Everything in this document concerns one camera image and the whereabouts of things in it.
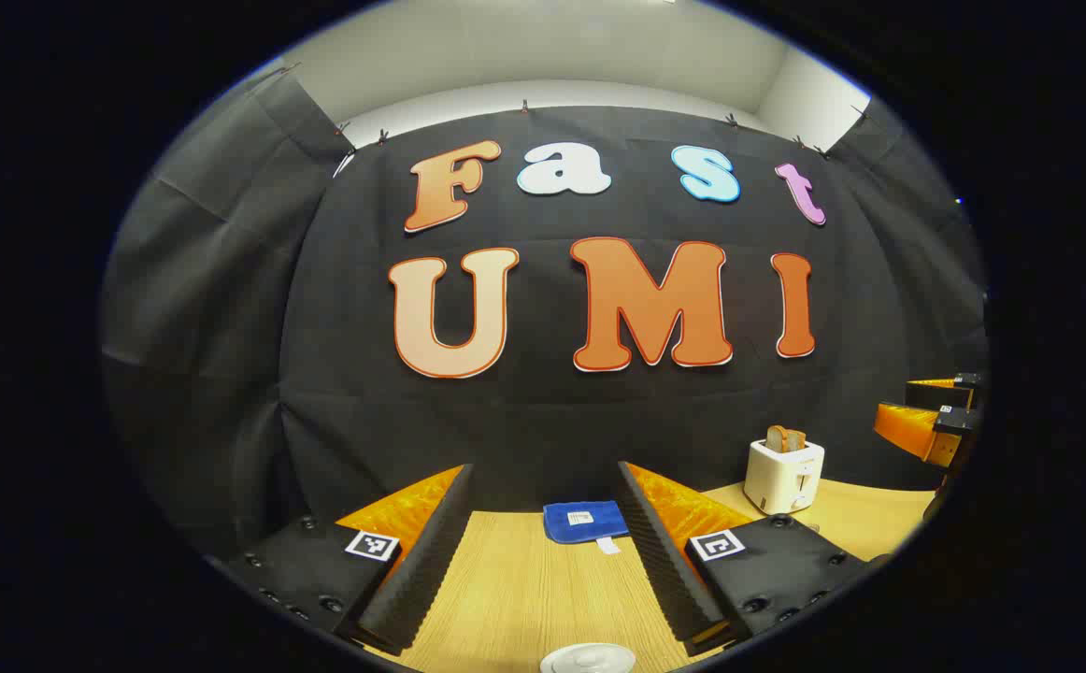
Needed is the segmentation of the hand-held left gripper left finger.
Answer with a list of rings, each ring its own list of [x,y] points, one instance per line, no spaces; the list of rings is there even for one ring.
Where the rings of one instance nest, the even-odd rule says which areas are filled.
[[[300,517],[225,571],[299,623],[397,656],[449,574],[472,512],[472,473],[455,465],[333,521]]]

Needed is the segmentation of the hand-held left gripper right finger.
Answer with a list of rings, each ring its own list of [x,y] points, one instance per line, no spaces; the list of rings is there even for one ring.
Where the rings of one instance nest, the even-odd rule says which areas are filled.
[[[761,635],[866,574],[863,558],[790,515],[740,515],[641,465],[617,468],[629,537],[690,656]]]

